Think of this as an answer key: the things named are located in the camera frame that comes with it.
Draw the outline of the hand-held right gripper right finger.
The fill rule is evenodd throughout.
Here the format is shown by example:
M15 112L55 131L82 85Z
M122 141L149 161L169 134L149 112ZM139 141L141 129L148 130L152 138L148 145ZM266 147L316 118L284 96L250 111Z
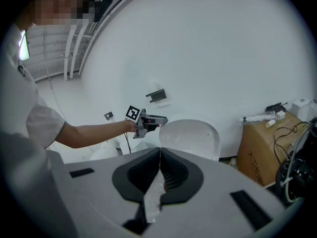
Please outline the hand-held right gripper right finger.
M197 165L204 181L187 202L163 206L156 222L145 230L145 237L242 238L251 235L254 228L231 196L241 190L271 219L284 213L285 207L279 199L235 168L173 149L171 153Z

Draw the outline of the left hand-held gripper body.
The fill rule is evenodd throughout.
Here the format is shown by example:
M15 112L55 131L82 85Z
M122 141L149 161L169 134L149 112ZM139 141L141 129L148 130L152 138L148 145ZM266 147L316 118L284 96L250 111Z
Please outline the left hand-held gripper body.
M136 124L133 139L144 138L148 132L155 131L161 124L161 116L149 115L145 109L130 105L125 117Z

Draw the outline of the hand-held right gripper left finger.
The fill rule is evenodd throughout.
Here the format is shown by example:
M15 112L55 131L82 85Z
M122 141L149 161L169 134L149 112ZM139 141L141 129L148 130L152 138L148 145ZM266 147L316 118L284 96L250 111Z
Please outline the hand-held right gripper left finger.
M159 172L160 149L67 164L76 227L81 238L159 238L149 224L145 196Z

